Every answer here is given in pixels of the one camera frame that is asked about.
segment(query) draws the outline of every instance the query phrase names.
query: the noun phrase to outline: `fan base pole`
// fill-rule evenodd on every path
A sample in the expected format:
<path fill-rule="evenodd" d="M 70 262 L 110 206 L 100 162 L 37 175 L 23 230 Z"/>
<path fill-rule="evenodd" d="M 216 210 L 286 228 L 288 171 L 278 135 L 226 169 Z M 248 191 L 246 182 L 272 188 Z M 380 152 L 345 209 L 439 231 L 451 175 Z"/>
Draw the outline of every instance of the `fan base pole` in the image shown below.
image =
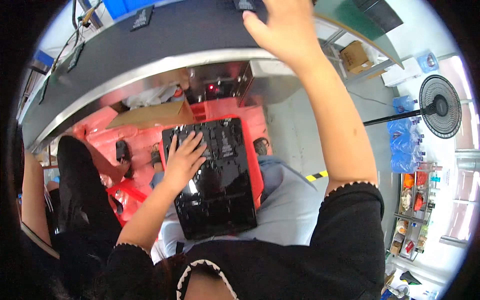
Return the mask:
<path fill-rule="evenodd" d="M 374 125 L 374 124 L 380 124 L 380 123 L 385 123 L 385 122 L 389 122 L 389 121 L 415 117 L 415 116 L 419 116 L 419 115 L 421 115 L 421 111 L 420 111 L 420 109 L 417 109 L 417 110 L 414 110 L 414 111 L 404 112 L 402 114 L 398 114 L 398 115 L 394 115 L 394 116 L 388 116 L 388 117 L 384 117 L 384 118 L 380 118 L 380 119 L 366 121 L 366 122 L 363 122 L 363 125 L 364 126 L 370 126 L 370 125 Z"/>

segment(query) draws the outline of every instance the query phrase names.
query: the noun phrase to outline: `yellow black hazard tape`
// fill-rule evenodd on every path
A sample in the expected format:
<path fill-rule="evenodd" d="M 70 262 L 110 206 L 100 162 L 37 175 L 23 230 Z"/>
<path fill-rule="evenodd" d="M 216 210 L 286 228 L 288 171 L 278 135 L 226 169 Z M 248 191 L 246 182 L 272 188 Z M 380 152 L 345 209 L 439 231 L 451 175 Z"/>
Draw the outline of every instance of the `yellow black hazard tape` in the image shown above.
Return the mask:
<path fill-rule="evenodd" d="M 315 173 L 313 175 L 309 175 L 309 176 L 306 176 L 305 178 L 308 180 L 308 181 L 315 181 L 319 178 L 322 178 L 322 177 L 327 177 L 328 176 L 328 173 L 327 171 L 322 171 L 320 173 Z"/>

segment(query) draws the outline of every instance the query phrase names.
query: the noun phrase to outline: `sandal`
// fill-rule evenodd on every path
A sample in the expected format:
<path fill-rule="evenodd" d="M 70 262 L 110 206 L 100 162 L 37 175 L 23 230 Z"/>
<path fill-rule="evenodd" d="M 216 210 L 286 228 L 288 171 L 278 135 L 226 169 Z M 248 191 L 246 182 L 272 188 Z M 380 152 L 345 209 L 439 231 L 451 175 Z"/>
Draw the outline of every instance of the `sandal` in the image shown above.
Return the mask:
<path fill-rule="evenodd" d="M 128 149 L 127 143 L 124 140 L 117 141 L 115 143 L 115 148 L 117 151 L 117 161 L 121 164 L 123 164 L 124 162 L 130 163 L 130 166 L 127 172 L 123 176 L 125 178 L 132 178 L 133 177 L 132 161 L 131 161 L 130 151 Z"/>
<path fill-rule="evenodd" d="M 270 143 L 264 137 L 259 137 L 255 141 L 253 141 L 253 147 L 255 148 L 255 152 L 258 155 L 267 155 L 268 147 Z"/>
<path fill-rule="evenodd" d="M 150 153 L 150 156 L 152 157 L 152 160 L 150 161 L 152 163 L 152 167 L 156 163 L 162 163 L 162 157 L 160 156 L 160 151 L 158 149 L 159 143 L 156 143 L 155 145 L 152 146 L 152 152 Z"/>
<path fill-rule="evenodd" d="M 115 206 L 117 207 L 117 215 L 121 215 L 123 213 L 123 205 L 120 201 L 118 201 L 115 197 L 112 197 L 108 195 L 109 197 L 112 198 L 113 203 L 115 203 Z"/>

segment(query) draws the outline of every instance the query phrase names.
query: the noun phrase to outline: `metal machine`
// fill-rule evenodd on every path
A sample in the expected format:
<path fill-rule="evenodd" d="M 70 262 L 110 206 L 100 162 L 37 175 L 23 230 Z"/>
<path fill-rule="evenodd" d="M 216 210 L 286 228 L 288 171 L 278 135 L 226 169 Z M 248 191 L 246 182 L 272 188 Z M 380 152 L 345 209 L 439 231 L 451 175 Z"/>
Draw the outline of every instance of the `metal machine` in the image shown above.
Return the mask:
<path fill-rule="evenodd" d="M 182 1 L 154 8 L 149 24 L 134 31 L 136 15 L 106 28 L 32 92 L 19 117 L 25 147 L 38 152 L 91 113 L 176 81 L 185 68 L 190 103 L 232 96 L 239 106 L 251 106 L 287 99 L 299 80 L 258 48 L 241 14 L 232 1 Z M 257 14 L 265 20 L 263 5 Z"/>

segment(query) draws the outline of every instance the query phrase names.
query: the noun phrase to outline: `hand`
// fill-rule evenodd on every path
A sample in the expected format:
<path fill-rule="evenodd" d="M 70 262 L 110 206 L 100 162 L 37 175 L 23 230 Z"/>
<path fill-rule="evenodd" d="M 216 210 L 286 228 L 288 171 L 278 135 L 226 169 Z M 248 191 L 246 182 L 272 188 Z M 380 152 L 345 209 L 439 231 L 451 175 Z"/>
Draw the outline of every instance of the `hand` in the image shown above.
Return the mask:
<path fill-rule="evenodd" d="M 323 55 L 313 26 L 312 0 L 264 0 L 265 25 L 256 14 L 243 12 L 243 24 L 257 44 L 293 69 L 311 68 Z"/>
<path fill-rule="evenodd" d="M 187 186 L 188 181 L 193 178 L 206 160 L 201 155 L 207 148 L 207 145 L 203 144 L 197 150 L 194 150 L 202 140 L 202 136 L 202 132 L 196 136 L 195 132 L 191 132 L 178 149 L 175 149 L 178 139 L 177 135 L 174 135 L 172 138 L 163 183 L 165 187 L 175 194 L 179 194 Z"/>

